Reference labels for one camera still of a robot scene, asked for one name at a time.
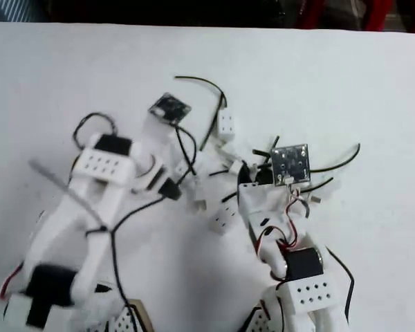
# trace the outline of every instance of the red wire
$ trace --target red wire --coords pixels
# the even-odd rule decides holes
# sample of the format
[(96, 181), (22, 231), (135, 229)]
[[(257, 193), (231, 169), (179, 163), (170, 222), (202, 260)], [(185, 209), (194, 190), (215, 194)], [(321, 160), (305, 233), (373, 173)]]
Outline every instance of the red wire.
[(0, 289), (0, 299), (5, 299), (6, 289), (8, 288), (10, 281), (21, 271), (22, 268), (23, 268), (23, 262), (21, 262), (15, 268), (15, 270), (9, 275), (9, 277), (6, 278), (5, 282), (3, 283)]
[[(296, 189), (295, 192), (296, 192), (296, 194), (298, 196), (299, 195), (299, 190)], [(295, 247), (297, 245), (297, 241), (298, 241), (298, 231), (297, 231), (297, 228), (295, 227), (295, 224), (293, 223), (293, 220), (289, 216), (289, 210), (290, 210), (291, 206), (293, 204), (295, 204), (297, 201), (298, 201), (298, 199), (294, 199), (284, 209), (284, 213), (288, 217), (288, 220), (289, 220), (290, 226), (292, 228), (292, 232), (293, 232), (293, 240), (292, 240), (292, 242), (290, 242), (288, 244), (285, 244), (285, 243), (282, 244), (282, 248), (284, 248), (284, 249), (292, 248), (292, 247)]]

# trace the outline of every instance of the wire connector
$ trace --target wire connector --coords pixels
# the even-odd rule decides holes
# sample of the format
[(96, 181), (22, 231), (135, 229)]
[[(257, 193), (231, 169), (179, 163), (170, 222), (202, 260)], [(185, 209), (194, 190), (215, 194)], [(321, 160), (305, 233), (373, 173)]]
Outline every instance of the wire connector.
[(216, 116), (217, 136), (228, 142), (235, 137), (234, 116), (230, 109), (221, 109)]
[(208, 208), (205, 190), (198, 176), (194, 178), (194, 203), (198, 210), (206, 211)]

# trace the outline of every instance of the perforated plastic piece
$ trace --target perforated plastic piece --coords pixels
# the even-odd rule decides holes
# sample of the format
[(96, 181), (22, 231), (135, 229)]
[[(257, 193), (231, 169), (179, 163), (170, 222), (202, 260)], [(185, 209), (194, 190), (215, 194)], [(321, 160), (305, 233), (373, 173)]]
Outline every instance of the perforated plastic piece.
[(330, 273), (286, 282), (278, 294), (283, 299), (286, 313), (295, 315), (327, 308), (340, 301)]
[(78, 158), (73, 174), (91, 176), (123, 186), (133, 171), (134, 163), (129, 157), (86, 148)]

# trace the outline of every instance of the white table surface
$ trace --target white table surface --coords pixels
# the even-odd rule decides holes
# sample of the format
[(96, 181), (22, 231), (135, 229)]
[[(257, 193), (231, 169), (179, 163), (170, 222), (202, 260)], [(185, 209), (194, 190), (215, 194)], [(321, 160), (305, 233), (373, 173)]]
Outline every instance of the white table surface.
[[(60, 197), (27, 160), (66, 178), (82, 116), (110, 113), (137, 138), (147, 108), (170, 92), (192, 105), (183, 124), (201, 140), (217, 96), (178, 74), (223, 87), (246, 147), (279, 134), (281, 145), (307, 142), (319, 167), (361, 142), (317, 193), (310, 227), (356, 277), (352, 331), (415, 331), (415, 35), (0, 24), (0, 282)], [(234, 187), (223, 179), (207, 185), (214, 205)], [(124, 287), (158, 332), (236, 331), (271, 284), (268, 267), (241, 223), (219, 237), (186, 207), (168, 201), (126, 224)], [(109, 258), (101, 278), (112, 278)]]

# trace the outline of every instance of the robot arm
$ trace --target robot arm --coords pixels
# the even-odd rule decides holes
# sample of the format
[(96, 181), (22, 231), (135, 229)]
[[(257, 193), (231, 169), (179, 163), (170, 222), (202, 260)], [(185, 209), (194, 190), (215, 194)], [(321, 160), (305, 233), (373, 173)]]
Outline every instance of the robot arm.
[(270, 331), (349, 331), (326, 248), (299, 227), (297, 244), (293, 248), (281, 247), (280, 237), (291, 239), (293, 230), (288, 217), (274, 210), (271, 203), (270, 195), (280, 193), (280, 188), (252, 183), (243, 174), (239, 176), (239, 183), (240, 215), (257, 255), (279, 281), (277, 286), (264, 292), (261, 310), (255, 311), (242, 331), (259, 331), (264, 326), (256, 317), (262, 315)]
[[(33, 166), (48, 173), (37, 163)], [(6, 321), (46, 331), (68, 329), (74, 312), (95, 291), (98, 271), (111, 244), (107, 232), (87, 237), (86, 231), (112, 229), (131, 190), (155, 192), (174, 200), (181, 195), (160, 156), (150, 153), (147, 145), (112, 135), (94, 135), (72, 170), (66, 194), (31, 243), (23, 264), (27, 287), (23, 294), (11, 295)], [(72, 264), (53, 263), (55, 249), (74, 232), (83, 234), (87, 246), (79, 270)]]

